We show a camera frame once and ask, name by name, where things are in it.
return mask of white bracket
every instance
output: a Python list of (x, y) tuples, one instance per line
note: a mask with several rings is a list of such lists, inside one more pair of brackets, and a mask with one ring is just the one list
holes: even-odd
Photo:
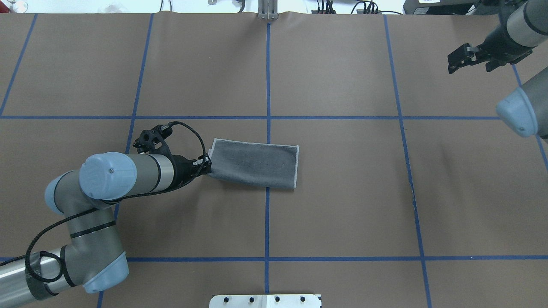
[(278, 19), (278, 0), (259, 0), (259, 19)]
[(216, 295), (209, 308), (322, 308), (318, 294)]

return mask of gray towel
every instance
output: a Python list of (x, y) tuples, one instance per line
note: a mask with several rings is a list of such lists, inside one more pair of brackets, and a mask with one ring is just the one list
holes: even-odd
[(209, 157), (212, 178), (262, 187), (297, 185), (299, 146), (215, 138)]

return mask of white mounting plate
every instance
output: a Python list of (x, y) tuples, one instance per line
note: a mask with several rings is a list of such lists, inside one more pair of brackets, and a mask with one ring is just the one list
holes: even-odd
[(216, 295), (209, 301), (209, 308), (322, 308), (322, 296), (318, 294)]

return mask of blue joint cap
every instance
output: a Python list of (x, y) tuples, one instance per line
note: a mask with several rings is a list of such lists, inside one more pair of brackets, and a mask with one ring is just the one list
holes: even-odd
[(48, 186), (45, 188), (44, 192), (44, 199), (47, 206), (55, 213), (59, 215), (63, 215), (63, 212), (59, 210), (57, 205), (55, 204), (55, 189), (57, 188), (57, 183), (61, 180), (65, 174), (69, 173), (65, 172), (61, 175), (59, 175), (55, 180), (51, 181)]
[(535, 111), (521, 87), (497, 104), (496, 114), (521, 137), (529, 137), (539, 132)]
[(80, 168), (80, 187), (90, 198), (114, 200), (125, 196), (137, 181), (137, 167), (118, 152), (91, 155)]
[(123, 252), (116, 260), (86, 282), (84, 289), (90, 294), (104, 291), (124, 281), (128, 274), (128, 261), (125, 258), (125, 252)]

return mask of gray cloth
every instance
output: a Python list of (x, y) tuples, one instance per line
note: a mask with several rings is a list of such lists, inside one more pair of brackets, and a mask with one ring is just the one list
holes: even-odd
[(219, 180), (295, 189), (299, 146), (217, 139), (209, 150), (211, 173)]

